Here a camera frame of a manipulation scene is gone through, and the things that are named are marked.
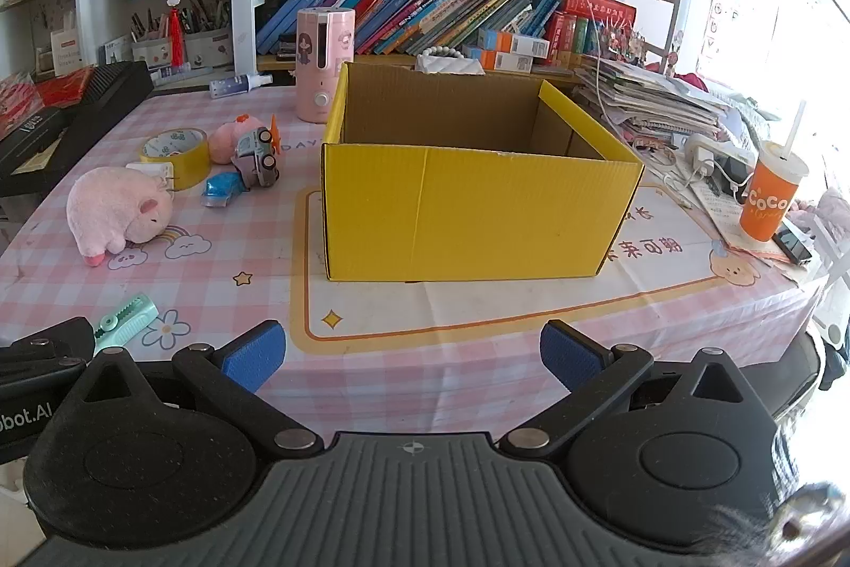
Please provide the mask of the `mint correction tape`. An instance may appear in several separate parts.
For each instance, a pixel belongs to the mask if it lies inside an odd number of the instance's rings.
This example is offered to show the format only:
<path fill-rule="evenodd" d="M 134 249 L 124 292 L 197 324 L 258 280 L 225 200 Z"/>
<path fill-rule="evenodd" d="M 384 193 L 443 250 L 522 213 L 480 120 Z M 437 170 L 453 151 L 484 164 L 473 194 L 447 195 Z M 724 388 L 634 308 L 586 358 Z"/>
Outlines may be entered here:
<path fill-rule="evenodd" d="M 99 318 L 93 328 L 93 352 L 107 348 L 124 348 L 128 342 L 146 331 L 158 317 L 156 304 L 145 293 L 137 293 L 121 307 Z"/>

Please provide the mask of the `pink plush pig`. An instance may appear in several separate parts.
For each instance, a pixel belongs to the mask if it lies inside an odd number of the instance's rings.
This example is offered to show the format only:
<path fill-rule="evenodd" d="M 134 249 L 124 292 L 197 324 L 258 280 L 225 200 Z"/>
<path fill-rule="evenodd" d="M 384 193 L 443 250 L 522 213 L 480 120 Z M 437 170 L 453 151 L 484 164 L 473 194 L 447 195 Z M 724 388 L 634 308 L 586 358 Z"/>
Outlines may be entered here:
<path fill-rule="evenodd" d="M 98 167 L 73 183 L 66 220 L 88 266 L 119 255 L 128 243 L 143 244 L 170 223 L 173 197 L 162 179 L 123 167 Z"/>

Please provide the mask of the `blue toy car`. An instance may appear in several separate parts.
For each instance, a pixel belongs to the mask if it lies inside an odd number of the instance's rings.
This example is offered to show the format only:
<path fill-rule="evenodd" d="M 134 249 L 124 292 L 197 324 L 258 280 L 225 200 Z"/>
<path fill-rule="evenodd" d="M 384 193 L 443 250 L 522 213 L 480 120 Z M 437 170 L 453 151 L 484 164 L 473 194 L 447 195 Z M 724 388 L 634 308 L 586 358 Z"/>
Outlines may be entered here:
<path fill-rule="evenodd" d="M 242 177 L 236 171 L 225 171 L 211 175 L 205 181 L 203 190 L 203 204 L 209 209 L 223 209 L 229 206 L 237 196 L 247 191 L 248 187 L 243 184 Z"/>

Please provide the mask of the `pastel toy truck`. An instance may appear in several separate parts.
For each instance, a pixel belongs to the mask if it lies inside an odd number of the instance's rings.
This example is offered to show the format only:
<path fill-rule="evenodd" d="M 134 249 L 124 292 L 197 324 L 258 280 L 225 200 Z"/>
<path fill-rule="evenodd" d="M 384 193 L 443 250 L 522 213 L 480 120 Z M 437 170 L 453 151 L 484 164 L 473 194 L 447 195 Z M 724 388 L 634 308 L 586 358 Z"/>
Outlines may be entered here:
<path fill-rule="evenodd" d="M 260 126 L 241 135 L 236 141 L 231 163 L 248 190 L 273 187 L 279 179 L 273 133 L 265 126 Z"/>

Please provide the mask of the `yellow tape roll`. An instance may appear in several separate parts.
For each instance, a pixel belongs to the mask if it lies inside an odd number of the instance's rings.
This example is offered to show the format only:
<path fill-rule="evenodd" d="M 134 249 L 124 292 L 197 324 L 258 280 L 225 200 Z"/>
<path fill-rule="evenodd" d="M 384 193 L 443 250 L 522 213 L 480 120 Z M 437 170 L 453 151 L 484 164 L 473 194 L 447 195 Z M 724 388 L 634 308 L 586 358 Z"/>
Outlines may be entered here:
<path fill-rule="evenodd" d="M 203 183 L 212 169 L 208 135 L 199 128 L 174 128 L 147 138 L 140 147 L 144 164 L 170 164 L 176 191 Z"/>

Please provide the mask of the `pink plush chick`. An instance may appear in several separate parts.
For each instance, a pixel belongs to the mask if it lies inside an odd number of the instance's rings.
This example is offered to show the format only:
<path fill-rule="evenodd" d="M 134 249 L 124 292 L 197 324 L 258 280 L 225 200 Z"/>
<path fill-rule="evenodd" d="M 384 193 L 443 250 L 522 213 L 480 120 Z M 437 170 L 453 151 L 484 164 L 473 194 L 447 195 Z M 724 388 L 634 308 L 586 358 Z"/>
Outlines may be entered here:
<path fill-rule="evenodd" d="M 216 128 L 209 137 L 209 157 L 213 164 L 225 165 L 235 154 L 236 144 L 242 135 L 261 128 L 262 122 L 248 114 L 237 116 L 233 121 Z"/>

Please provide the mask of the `white charger plug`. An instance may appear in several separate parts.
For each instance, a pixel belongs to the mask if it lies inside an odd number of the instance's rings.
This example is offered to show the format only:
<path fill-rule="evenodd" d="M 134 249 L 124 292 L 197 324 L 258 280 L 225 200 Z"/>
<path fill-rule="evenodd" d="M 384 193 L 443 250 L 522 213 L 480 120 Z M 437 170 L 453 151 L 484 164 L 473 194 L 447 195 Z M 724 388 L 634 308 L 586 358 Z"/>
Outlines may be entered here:
<path fill-rule="evenodd" d="M 128 163 L 127 168 L 156 179 L 167 191 L 174 190 L 174 165 L 168 161 L 165 163 L 142 163 L 141 161 L 137 161 L 137 163 Z"/>

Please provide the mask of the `black flat box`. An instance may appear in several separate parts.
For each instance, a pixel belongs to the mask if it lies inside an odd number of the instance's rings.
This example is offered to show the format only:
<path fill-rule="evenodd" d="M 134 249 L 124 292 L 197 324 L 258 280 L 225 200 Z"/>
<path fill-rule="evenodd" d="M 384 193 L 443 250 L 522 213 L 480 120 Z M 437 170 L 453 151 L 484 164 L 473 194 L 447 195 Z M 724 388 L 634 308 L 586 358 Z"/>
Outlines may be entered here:
<path fill-rule="evenodd" d="M 66 115 L 61 108 L 45 106 L 2 141 L 2 160 L 29 158 L 52 144 L 65 130 Z"/>

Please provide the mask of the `white power strip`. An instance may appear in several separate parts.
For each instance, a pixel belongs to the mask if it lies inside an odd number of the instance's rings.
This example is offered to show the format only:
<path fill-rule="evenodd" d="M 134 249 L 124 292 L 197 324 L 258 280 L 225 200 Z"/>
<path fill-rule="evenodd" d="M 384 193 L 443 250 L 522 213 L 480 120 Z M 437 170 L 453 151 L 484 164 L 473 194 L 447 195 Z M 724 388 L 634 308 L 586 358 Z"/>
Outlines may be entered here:
<path fill-rule="evenodd" d="M 684 144 L 684 158 L 692 172 L 690 180 L 704 180 L 715 170 L 723 170 L 723 175 L 734 185 L 744 185 L 749 181 L 757 157 L 749 151 L 737 148 L 729 141 L 710 140 L 702 134 L 692 134 Z"/>

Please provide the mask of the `orange CoCo drink cup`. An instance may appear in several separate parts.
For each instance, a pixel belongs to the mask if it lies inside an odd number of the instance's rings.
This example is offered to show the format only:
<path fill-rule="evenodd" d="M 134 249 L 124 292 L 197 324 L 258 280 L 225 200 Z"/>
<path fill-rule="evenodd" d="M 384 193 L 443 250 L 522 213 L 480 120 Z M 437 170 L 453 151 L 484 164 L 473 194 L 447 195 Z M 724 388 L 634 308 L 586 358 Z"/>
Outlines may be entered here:
<path fill-rule="evenodd" d="M 784 142 L 765 141 L 759 145 L 752 179 L 747 185 L 739 226 L 757 242 L 772 239 L 793 203 L 801 181 L 808 175 L 808 165 L 794 151 L 794 142 L 803 120 L 805 105 L 797 114 Z"/>

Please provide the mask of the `yellow cardboard box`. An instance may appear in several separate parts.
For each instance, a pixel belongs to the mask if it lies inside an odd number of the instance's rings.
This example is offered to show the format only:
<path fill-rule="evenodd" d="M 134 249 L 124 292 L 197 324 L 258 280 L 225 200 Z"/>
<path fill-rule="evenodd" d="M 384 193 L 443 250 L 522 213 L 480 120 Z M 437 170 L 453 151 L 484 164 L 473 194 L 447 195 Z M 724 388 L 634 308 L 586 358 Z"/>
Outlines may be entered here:
<path fill-rule="evenodd" d="M 596 275 L 643 171 L 538 76 L 348 63 L 321 144 L 328 279 Z"/>

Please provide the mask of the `stack of papers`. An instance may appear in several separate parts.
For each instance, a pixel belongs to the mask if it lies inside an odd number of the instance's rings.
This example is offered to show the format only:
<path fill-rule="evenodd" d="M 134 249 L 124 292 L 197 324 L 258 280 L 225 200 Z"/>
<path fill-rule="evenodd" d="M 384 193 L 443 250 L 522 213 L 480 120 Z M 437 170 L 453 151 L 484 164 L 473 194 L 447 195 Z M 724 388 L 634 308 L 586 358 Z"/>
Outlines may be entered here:
<path fill-rule="evenodd" d="M 585 56 L 575 69 L 583 92 L 615 125 L 644 134 L 702 134 L 728 141 L 729 106 L 697 86 L 629 63 Z"/>

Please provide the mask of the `small spray bottle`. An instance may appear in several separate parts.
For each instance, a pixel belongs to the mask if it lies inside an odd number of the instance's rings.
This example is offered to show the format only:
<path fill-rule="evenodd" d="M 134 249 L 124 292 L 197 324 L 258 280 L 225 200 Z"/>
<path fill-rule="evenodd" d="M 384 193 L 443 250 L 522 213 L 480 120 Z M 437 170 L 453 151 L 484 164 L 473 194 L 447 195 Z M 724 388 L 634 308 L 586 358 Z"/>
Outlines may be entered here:
<path fill-rule="evenodd" d="M 249 94 L 255 89 L 271 85 L 274 78 L 271 75 L 235 75 L 232 78 L 216 79 L 209 83 L 209 92 L 212 99 L 226 98 L 226 96 Z"/>

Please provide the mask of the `pink cylindrical humidifier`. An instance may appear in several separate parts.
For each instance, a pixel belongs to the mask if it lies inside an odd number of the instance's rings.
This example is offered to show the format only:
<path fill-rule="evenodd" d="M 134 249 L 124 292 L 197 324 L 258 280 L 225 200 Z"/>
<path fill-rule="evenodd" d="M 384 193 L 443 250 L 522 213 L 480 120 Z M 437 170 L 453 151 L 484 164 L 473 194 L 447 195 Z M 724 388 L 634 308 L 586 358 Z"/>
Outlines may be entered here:
<path fill-rule="evenodd" d="M 354 56 L 356 13 L 344 7 L 308 7 L 297 14 L 295 110 L 305 122 L 324 124 L 344 63 Z"/>

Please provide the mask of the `white quilted handbag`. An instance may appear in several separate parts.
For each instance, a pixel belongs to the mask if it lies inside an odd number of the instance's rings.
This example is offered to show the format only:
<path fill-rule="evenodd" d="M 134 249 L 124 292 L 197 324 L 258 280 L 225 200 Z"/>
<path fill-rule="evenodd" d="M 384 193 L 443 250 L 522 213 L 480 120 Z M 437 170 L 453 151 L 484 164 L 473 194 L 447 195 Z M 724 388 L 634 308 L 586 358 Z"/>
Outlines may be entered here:
<path fill-rule="evenodd" d="M 415 57 L 415 71 L 423 75 L 482 76 L 486 71 L 477 59 L 470 59 L 448 46 L 429 46 Z"/>

